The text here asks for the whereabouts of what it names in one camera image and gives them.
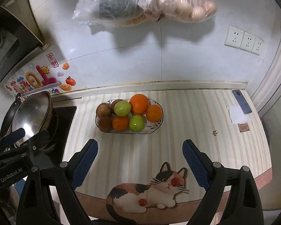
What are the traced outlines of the brown red fruit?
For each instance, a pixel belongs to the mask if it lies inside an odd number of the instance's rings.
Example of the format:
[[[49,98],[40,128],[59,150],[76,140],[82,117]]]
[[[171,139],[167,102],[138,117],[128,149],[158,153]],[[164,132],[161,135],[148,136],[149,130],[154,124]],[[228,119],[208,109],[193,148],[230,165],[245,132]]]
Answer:
[[[101,131],[109,132],[113,128],[113,121],[108,116],[99,118],[98,127]]]

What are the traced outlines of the reddish apple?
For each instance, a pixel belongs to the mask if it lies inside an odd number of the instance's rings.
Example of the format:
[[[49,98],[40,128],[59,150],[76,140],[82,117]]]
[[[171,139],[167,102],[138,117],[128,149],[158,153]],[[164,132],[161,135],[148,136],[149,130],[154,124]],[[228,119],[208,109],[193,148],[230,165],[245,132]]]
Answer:
[[[112,111],[109,104],[101,103],[96,109],[96,115],[98,118],[102,118],[104,116],[111,117]]]

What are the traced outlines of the small orange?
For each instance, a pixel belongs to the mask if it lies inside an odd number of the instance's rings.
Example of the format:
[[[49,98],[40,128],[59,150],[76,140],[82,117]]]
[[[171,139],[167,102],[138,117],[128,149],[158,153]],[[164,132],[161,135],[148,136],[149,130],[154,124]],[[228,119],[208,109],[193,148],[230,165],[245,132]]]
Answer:
[[[158,105],[151,105],[147,108],[146,118],[150,122],[158,122],[163,116],[162,109]]]
[[[129,128],[129,118],[127,116],[117,116],[113,119],[113,129],[117,132],[125,131]]]

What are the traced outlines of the green apple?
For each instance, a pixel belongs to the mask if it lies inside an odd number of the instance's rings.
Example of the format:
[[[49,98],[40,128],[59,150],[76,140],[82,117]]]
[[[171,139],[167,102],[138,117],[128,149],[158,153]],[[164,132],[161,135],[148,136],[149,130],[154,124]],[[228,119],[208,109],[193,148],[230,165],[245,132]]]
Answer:
[[[145,120],[141,115],[133,115],[129,120],[129,128],[134,132],[140,132],[145,127]]]
[[[131,104],[125,100],[117,102],[114,106],[115,115],[119,117],[127,116],[131,111]]]

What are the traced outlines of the large orange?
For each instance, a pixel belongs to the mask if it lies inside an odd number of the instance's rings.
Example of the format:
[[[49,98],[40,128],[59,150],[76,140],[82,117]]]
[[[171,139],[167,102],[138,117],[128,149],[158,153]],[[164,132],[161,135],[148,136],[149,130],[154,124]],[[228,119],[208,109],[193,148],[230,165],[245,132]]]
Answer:
[[[137,115],[144,115],[149,107],[149,99],[143,94],[135,94],[129,100],[131,112]]]

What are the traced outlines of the dark red apple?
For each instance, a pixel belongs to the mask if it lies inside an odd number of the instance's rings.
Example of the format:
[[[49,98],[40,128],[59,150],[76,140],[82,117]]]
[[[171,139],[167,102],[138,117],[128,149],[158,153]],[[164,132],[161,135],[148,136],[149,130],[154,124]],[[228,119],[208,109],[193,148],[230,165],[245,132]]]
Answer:
[[[116,99],[111,103],[111,111],[112,111],[113,114],[115,114],[115,111],[114,111],[115,105],[120,101],[122,101],[122,99]]]

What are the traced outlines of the steel wok lid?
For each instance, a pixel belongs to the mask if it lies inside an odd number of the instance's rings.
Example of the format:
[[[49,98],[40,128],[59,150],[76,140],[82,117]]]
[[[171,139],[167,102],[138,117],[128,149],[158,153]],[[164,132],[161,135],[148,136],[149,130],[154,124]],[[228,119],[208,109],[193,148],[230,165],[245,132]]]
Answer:
[[[42,91],[27,97],[17,109],[11,126],[13,132],[18,128],[25,131],[25,136],[16,141],[15,146],[20,147],[41,130],[47,130],[52,116],[53,104],[49,92]]]

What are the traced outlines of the black stove top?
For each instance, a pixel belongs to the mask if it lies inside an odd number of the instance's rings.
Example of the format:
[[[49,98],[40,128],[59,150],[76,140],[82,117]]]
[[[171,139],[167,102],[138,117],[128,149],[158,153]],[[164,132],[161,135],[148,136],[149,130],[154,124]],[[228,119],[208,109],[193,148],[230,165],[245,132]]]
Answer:
[[[49,169],[62,162],[67,137],[72,124],[76,106],[53,109],[53,118],[49,125],[50,140],[34,153],[33,163],[40,169]]]

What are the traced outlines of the small brown card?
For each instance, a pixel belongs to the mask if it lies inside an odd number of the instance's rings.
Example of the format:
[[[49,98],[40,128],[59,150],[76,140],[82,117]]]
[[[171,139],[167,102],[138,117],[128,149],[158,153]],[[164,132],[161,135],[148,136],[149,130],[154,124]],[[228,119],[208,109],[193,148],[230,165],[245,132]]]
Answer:
[[[250,130],[248,123],[238,123],[238,129],[241,133],[248,132]]]

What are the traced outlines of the white paper napkin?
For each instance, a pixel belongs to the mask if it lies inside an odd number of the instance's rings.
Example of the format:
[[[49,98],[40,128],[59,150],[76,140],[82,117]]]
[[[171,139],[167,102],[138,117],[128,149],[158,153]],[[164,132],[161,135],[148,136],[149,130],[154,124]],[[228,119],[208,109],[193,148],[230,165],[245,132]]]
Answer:
[[[232,124],[243,124],[251,121],[251,118],[244,114],[240,106],[227,106]]]

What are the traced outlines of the range hood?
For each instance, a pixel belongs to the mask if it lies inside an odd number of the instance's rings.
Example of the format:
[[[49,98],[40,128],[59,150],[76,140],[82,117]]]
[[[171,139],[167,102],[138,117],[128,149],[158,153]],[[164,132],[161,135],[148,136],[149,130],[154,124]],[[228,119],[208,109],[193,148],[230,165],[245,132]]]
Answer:
[[[49,46],[29,0],[0,0],[0,87]]]

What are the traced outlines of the dark blue smartphone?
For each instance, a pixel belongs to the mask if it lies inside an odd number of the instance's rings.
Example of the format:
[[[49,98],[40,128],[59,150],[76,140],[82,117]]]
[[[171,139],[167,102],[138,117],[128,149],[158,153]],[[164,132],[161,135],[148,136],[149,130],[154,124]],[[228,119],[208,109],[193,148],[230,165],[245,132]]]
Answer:
[[[233,90],[232,91],[235,99],[237,100],[240,108],[242,109],[244,114],[252,113],[252,110],[246,101],[245,97],[243,96],[242,92],[240,90]]]

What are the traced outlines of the striped cat table mat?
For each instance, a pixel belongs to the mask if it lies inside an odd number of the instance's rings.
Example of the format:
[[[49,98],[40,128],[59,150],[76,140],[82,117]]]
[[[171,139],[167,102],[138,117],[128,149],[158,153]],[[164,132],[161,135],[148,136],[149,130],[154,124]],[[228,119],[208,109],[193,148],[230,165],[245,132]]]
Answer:
[[[100,103],[129,99],[132,92],[101,94],[65,100],[58,106],[76,106],[63,160],[68,161],[89,139],[98,142],[98,154],[76,194],[89,216],[111,220],[105,200],[121,183],[148,184],[168,162],[175,171],[188,164],[182,153],[185,140],[192,140],[212,161],[224,167],[248,166],[258,188],[272,180],[268,142],[256,110],[249,114],[249,131],[232,124],[227,106],[238,104],[230,90],[147,91],[145,95],[163,108],[163,123],[150,134],[104,133],[95,124]]]

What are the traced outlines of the plastic bag dark contents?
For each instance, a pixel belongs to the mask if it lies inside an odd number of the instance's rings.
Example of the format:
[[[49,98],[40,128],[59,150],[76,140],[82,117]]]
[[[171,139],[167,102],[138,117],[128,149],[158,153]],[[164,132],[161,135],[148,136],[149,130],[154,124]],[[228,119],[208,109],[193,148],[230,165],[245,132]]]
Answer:
[[[130,27],[146,21],[138,0],[78,0],[72,19],[108,27]]]

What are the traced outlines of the plastic bag of eggs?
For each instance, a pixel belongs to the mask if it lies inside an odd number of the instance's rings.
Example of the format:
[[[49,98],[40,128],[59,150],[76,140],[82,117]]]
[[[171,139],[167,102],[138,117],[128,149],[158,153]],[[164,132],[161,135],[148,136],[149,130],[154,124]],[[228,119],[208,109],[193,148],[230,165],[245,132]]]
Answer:
[[[151,21],[165,17],[182,23],[203,22],[217,12],[214,0],[138,0],[138,6]]]

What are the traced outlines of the colourful wall sticker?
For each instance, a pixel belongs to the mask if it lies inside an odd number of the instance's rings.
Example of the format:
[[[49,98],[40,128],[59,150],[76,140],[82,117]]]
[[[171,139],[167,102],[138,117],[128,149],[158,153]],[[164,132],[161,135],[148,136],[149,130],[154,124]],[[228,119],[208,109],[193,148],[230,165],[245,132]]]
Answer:
[[[75,90],[78,79],[73,66],[58,52],[44,52],[13,73],[3,84],[12,95],[33,90],[60,94]]]

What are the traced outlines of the white wall socket panel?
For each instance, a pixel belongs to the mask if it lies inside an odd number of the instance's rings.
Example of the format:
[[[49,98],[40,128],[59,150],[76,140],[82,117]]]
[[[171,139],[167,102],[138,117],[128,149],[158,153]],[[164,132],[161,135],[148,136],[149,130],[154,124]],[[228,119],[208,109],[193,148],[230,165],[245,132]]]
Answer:
[[[260,56],[265,42],[246,31],[229,25],[224,45]]]

